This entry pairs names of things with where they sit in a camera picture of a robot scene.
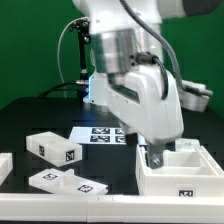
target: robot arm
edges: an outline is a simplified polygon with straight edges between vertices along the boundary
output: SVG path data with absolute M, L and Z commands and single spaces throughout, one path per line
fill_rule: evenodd
M 98 73 L 107 74 L 110 84 L 107 91 L 109 110 L 120 120 L 126 133 L 131 130 L 145 137 L 148 165 L 161 167 L 165 145 L 181 137 L 183 120 L 175 79 L 169 72 L 163 76 L 162 68 L 149 59 L 156 55 L 162 60 L 160 43 L 136 24 L 119 0 L 73 2 L 90 18 L 96 69 Z M 160 33 L 160 14 L 163 17 L 177 15 L 178 7 L 173 12 L 160 12 L 167 2 L 129 0 L 128 4 L 141 20 Z M 180 15 L 184 16 L 186 1 L 170 0 L 169 3 L 176 3 L 182 9 Z M 141 62 L 137 60 L 139 54 L 145 56 Z

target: black tabletop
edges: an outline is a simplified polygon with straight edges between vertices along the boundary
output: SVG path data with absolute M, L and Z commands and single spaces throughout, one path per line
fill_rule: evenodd
M 224 119 L 212 110 L 183 110 L 183 137 L 196 138 L 224 168 Z M 84 109 L 75 99 L 20 98 L 0 111 L 0 152 L 13 153 L 13 171 L 0 187 L 1 193 L 39 193 L 28 178 L 44 169 L 75 169 L 78 176 L 109 186 L 110 194 L 138 194 L 135 180 L 135 147 L 83 145 L 83 160 L 60 168 L 26 150 L 26 136 L 52 131 L 68 138 L 72 127 L 118 127 L 110 113 Z

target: white block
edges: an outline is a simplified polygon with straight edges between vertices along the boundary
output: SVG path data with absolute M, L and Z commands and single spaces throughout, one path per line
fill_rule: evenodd
M 136 179 L 140 195 L 157 197 L 224 197 L 224 172 L 201 146 L 194 151 L 164 151 L 164 166 L 146 165 L 145 149 L 137 148 Z
M 12 170 L 12 154 L 11 153 L 1 153 L 0 154 L 0 185 L 9 175 Z
M 52 132 L 26 137 L 27 150 L 57 167 L 82 159 L 82 146 Z
M 74 175 L 70 169 L 62 172 L 55 169 L 44 170 L 29 178 L 29 185 L 54 194 L 104 195 L 107 185 Z

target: printed label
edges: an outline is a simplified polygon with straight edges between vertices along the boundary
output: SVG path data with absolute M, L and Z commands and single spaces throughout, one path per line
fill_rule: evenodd
M 116 136 L 115 141 L 116 141 L 116 143 L 125 143 L 126 142 L 124 136 Z
M 48 175 L 44 176 L 43 178 L 46 180 L 54 180 L 57 177 L 58 177 L 57 175 L 49 173 Z
M 44 147 L 41 146 L 41 145 L 39 145 L 39 154 L 40 154 L 41 156 L 45 156 L 45 150 L 44 150 Z
M 66 152 L 66 162 L 72 161 L 74 159 L 75 159 L 75 151 L 74 150 Z
M 90 142 L 110 142 L 110 136 L 96 136 L 90 138 Z
M 179 190 L 179 197 L 194 197 L 193 190 Z
M 90 187 L 88 185 L 82 185 L 81 187 L 79 187 L 77 190 L 78 191 L 82 191 L 84 193 L 88 193 L 93 189 L 93 187 Z
M 104 135 L 109 135 L 110 134 L 110 129 L 109 128 L 93 128 L 92 129 L 92 134 L 104 134 Z

